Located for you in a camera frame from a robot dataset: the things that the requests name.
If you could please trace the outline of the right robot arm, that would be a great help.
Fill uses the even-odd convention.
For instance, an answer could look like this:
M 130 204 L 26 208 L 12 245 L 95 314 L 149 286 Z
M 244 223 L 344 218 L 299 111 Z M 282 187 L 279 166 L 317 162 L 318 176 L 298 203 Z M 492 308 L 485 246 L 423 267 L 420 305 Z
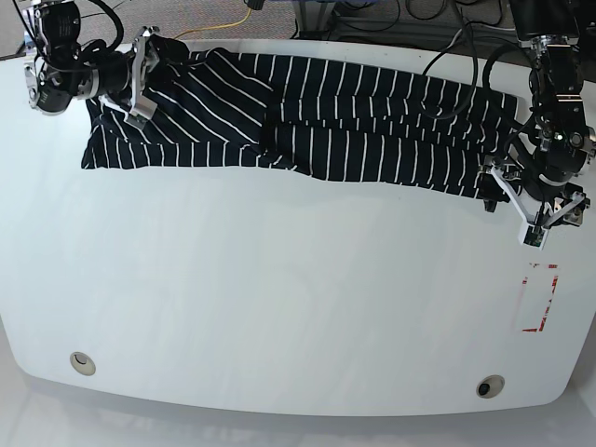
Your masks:
M 110 44 L 102 39 L 78 42 L 82 16 L 73 1 L 32 1 L 26 8 L 16 7 L 25 31 L 24 73 L 30 106 L 45 115 L 59 115 L 73 99 L 97 99 L 142 129 L 157 110 L 157 104 L 144 94 L 150 74 L 160 66 L 190 61 L 189 49 L 152 26 L 141 28 L 130 50 L 122 52 L 118 49 L 124 37 L 121 19 L 105 2 L 93 4 L 115 26 Z

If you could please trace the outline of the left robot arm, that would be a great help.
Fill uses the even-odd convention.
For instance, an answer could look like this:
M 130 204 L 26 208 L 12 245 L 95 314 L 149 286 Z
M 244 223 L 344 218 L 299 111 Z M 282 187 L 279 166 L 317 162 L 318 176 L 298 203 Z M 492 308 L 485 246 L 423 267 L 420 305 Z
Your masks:
M 594 159 L 595 138 L 581 98 L 576 18 L 566 1 L 514 1 L 511 11 L 519 43 L 505 42 L 483 66 L 472 63 L 473 82 L 482 83 L 489 107 L 511 130 L 503 148 L 479 164 L 445 156 L 432 167 L 461 174 L 460 181 L 445 182 L 448 194 L 480 198 L 489 212 L 501 201 L 512 203 L 532 236 L 559 225 L 579 227 L 590 201 L 570 181 Z M 506 116 L 490 85 L 496 61 L 515 50 L 531 65 L 531 115 L 523 124 Z

